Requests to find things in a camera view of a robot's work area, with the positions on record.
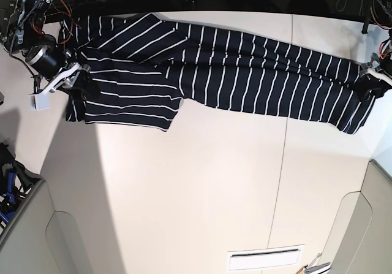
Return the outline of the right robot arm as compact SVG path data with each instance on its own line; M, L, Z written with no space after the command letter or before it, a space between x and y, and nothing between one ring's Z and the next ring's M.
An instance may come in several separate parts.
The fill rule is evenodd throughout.
M46 13L54 0L9 0L1 17L1 45L12 59L27 68L33 79L34 102L55 91L77 101L98 99L100 90L90 77L91 68L79 63L76 48L70 44L79 25L71 6L64 6L64 35L57 39L43 30Z

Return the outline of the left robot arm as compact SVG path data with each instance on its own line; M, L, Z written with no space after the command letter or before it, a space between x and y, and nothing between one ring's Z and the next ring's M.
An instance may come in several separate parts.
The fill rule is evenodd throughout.
M368 33L370 24L388 32L370 61L360 66L355 91L359 100L380 98L391 89L391 0L366 0L364 3L362 34Z

